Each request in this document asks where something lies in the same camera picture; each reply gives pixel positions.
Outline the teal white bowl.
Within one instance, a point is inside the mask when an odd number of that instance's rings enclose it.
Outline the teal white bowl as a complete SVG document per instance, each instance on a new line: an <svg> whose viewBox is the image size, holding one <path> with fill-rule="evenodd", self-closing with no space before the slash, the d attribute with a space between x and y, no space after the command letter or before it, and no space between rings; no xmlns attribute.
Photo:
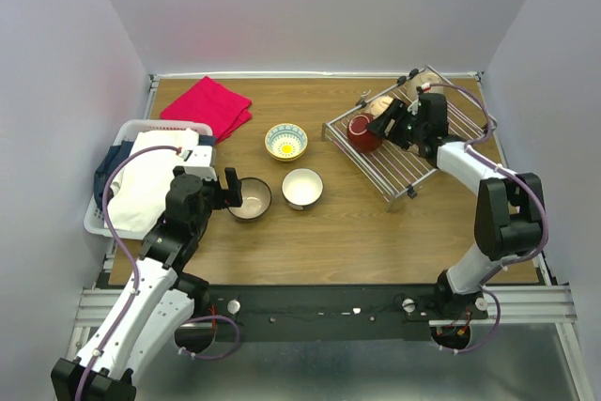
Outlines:
<svg viewBox="0 0 601 401"><path fill-rule="evenodd" d="M287 204L295 210L312 208L323 194L321 176L309 168L289 172L282 182L282 194Z"/></svg>

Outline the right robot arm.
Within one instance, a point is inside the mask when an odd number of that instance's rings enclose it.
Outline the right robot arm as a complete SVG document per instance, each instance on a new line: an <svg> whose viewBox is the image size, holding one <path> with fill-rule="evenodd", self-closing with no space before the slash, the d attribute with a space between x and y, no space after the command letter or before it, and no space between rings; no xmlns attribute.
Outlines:
<svg viewBox="0 0 601 401"><path fill-rule="evenodd" d="M443 95L425 93L412 105L393 100L366 129L403 150L416 147L421 158L477 197L474 242L434 286L432 306L439 316L456 316L502 269L543 251L548 218L541 179L491 161L471 141L450 133Z"/></svg>

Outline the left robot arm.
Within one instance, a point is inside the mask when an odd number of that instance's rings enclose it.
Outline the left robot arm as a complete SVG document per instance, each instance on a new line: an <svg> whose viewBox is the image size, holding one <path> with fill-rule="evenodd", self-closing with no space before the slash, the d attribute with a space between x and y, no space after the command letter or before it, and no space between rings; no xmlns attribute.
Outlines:
<svg viewBox="0 0 601 401"><path fill-rule="evenodd" d="M211 321L208 283L184 273L213 211L238 207L241 182L225 170L227 185L175 170L165 210L146 234L132 274L97 332L51 372L59 400L132 400L136 384L177 328Z"/></svg>

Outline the red bowl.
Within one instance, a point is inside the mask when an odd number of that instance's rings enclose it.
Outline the red bowl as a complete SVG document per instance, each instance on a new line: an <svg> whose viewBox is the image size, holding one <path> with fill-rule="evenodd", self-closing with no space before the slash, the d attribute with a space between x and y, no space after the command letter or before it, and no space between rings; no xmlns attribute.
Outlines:
<svg viewBox="0 0 601 401"><path fill-rule="evenodd" d="M359 153L373 152L383 143L382 138L367 129L373 120L371 114L361 113L354 116L347 125L347 140Z"/></svg>

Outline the cream striped bowl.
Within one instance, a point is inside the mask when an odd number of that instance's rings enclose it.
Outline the cream striped bowl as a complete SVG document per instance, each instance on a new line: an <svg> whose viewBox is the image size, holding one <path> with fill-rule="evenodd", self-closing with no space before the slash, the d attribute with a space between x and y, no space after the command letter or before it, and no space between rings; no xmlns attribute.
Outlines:
<svg viewBox="0 0 601 401"><path fill-rule="evenodd" d="M308 136L304 129L291 123L273 126L265 135L265 148L275 149L283 146L307 148Z"/></svg>

